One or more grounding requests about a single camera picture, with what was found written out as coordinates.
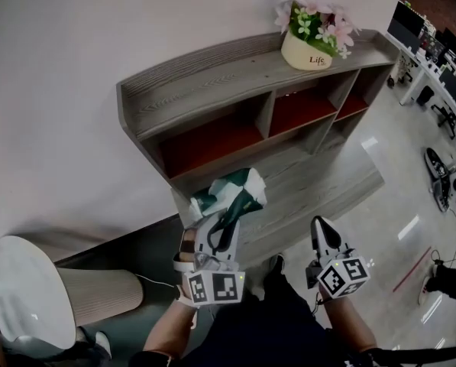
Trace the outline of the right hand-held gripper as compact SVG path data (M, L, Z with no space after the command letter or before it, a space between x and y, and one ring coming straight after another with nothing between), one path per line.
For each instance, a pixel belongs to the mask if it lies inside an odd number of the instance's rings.
M346 243L336 225L323 216L311 221L312 247L316 258L306 268L308 289L320 285L331 299L357 292L370 280L367 263L362 256L333 254L341 252Z

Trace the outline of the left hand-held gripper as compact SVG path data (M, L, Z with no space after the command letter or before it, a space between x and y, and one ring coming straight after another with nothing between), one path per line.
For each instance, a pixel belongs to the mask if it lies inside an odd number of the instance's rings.
M236 304L244 293L246 274L236 262L240 218L251 210L251 195L240 193L218 222L221 237L213 248L217 212L195 224L194 272L182 274L190 305Z

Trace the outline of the person's left hand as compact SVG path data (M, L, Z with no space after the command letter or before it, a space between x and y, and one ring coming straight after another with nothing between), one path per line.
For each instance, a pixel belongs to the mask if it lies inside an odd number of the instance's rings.
M173 269L177 272L194 272L196 230L186 229L179 251L173 257Z

